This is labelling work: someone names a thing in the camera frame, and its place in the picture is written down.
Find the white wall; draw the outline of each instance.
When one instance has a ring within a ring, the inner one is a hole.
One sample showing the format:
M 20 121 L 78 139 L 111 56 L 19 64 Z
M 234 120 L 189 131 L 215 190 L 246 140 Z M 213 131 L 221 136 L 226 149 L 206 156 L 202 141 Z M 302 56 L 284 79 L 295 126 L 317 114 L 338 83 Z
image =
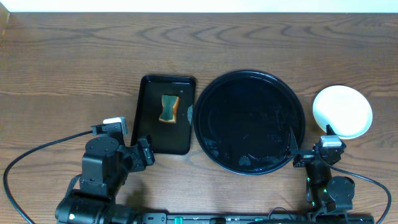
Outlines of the white wall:
M 10 12 L 398 12 L 398 0 L 0 0 Z

